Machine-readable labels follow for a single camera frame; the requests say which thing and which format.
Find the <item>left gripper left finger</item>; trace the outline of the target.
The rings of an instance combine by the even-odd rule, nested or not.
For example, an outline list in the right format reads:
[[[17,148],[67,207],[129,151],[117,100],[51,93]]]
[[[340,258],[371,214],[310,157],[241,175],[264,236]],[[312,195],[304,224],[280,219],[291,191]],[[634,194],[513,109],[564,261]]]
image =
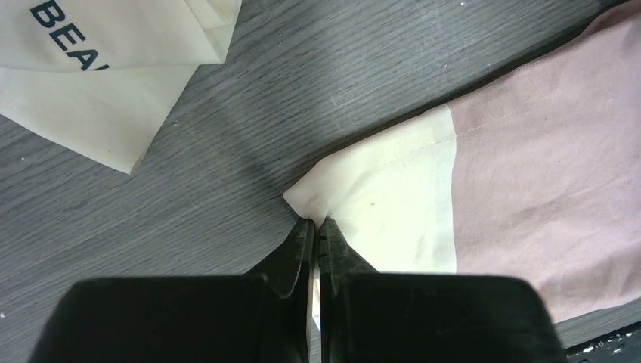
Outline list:
[[[314,222],[298,219],[248,275],[265,279],[259,362],[309,362],[313,327]]]

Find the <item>pink underwear cream waistband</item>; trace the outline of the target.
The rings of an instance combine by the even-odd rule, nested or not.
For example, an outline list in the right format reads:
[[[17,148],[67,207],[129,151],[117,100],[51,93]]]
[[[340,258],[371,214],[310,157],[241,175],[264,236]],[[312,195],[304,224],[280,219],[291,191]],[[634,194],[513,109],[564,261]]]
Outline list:
[[[554,321],[640,297],[640,3],[319,161],[284,193],[380,272],[524,279]]]

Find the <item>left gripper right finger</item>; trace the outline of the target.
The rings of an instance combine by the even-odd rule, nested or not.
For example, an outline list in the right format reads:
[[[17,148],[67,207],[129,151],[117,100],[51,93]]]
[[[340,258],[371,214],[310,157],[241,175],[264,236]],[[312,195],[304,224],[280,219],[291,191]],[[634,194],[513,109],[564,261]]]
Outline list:
[[[320,269],[321,361],[346,362],[348,328],[348,283],[352,275],[377,270],[351,248],[338,223],[325,219],[318,232]]]

